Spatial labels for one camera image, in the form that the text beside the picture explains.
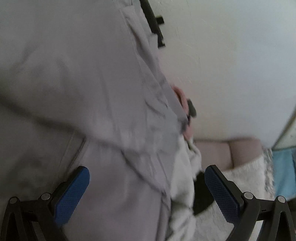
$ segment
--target wall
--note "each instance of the wall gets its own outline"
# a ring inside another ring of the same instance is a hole
[[[149,0],[160,64],[197,109],[197,139],[255,136],[271,147],[296,104],[295,0]]]

